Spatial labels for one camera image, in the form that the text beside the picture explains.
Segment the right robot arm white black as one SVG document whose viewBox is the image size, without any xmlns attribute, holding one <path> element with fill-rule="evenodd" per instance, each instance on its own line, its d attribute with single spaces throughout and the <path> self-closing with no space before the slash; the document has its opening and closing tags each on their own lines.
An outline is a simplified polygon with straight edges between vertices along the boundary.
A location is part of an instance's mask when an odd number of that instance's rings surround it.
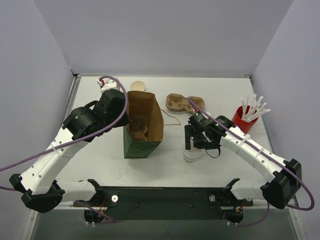
<svg viewBox="0 0 320 240">
<path fill-rule="evenodd" d="M 262 199 L 284 209 L 301 187 L 302 166 L 297 160 L 288 161 L 266 150 L 223 115 L 211 120 L 196 112 L 188 119 L 184 132 L 187 150 L 219 151 L 224 147 L 262 175 L 255 182 L 235 178 L 224 188 L 237 200 Z"/>
</svg>

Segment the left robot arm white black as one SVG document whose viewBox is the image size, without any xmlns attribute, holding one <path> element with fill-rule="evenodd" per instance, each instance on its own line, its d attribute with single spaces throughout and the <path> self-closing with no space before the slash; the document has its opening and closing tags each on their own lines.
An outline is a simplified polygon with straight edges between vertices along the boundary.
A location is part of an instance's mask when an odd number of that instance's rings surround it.
<svg viewBox="0 0 320 240">
<path fill-rule="evenodd" d="M 48 147 L 48 153 L 25 172 L 13 174 L 9 179 L 12 187 L 22 193 L 21 200 L 27 208 L 47 213 L 62 202 L 84 201 L 96 206 L 103 201 L 106 193 L 94 179 L 63 182 L 56 177 L 95 137 L 130 122 L 128 101 L 126 93 L 109 89 L 99 100 L 71 111 Z"/>
</svg>

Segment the white paper coffee cup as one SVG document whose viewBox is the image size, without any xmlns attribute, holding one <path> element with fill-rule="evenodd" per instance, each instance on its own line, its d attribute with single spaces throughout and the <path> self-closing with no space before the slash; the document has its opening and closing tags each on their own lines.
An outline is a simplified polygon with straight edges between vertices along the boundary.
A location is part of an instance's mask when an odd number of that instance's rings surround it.
<svg viewBox="0 0 320 240">
<path fill-rule="evenodd" d="M 195 162 L 202 155 L 202 151 L 197 148 L 192 148 L 192 149 L 188 150 L 183 147 L 182 153 L 183 153 L 183 159 L 187 163 Z"/>
</svg>

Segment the brown green paper bag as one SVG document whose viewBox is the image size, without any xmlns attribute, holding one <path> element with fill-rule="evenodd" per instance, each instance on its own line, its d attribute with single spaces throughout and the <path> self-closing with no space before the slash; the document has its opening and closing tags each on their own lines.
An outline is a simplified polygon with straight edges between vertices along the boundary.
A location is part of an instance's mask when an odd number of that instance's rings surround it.
<svg viewBox="0 0 320 240">
<path fill-rule="evenodd" d="M 126 159 L 147 158 L 164 138 L 164 118 L 154 93 L 131 90 L 123 128 L 123 153 Z"/>
</svg>

